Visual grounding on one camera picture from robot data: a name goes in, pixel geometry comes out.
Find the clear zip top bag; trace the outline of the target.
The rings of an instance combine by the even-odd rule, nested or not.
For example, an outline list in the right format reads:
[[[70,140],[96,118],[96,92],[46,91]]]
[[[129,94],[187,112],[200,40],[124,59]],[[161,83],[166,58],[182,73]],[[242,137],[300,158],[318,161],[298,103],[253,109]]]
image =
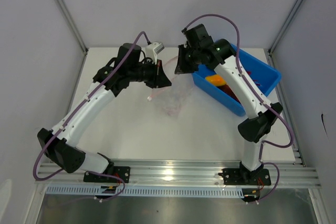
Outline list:
[[[192,75],[175,74],[177,56],[163,64],[163,70],[170,79],[169,87],[153,89],[148,101],[160,113],[177,118],[181,110],[186,106],[187,100],[194,88]]]

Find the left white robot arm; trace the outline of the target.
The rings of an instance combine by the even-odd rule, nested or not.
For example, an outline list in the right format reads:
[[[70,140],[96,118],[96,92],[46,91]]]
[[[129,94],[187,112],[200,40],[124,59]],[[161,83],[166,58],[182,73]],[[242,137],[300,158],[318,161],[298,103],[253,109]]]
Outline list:
[[[51,130],[38,132],[43,154],[67,173],[80,169],[94,172],[102,182],[110,181],[114,176],[111,159],[80,150],[79,140],[96,116],[131,82],[143,82],[151,89],[171,86],[157,57],[163,49],[161,42],[153,42],[144,49],[131,43],[120,46],[117,56],[97,71],[76,107]]]

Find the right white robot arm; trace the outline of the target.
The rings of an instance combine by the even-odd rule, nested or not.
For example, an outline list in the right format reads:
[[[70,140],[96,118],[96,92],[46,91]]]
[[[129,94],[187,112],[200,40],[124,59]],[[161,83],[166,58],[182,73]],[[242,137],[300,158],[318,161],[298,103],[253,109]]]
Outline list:
[[[242,67],[238,52],[227,40],[220,39],[203,47],[181,44],[178,49],[175,74],[193,73],[199,65],[206,65],[227,82],[243,106],[247,119],[238,125],[238,131],[246,142],[239,176],[244,183],[253,183],[264,167],[260,157],[262,141],[276,122],[276,115],[282,112],[282,105],[268,99],[260,101],[262,92]]]

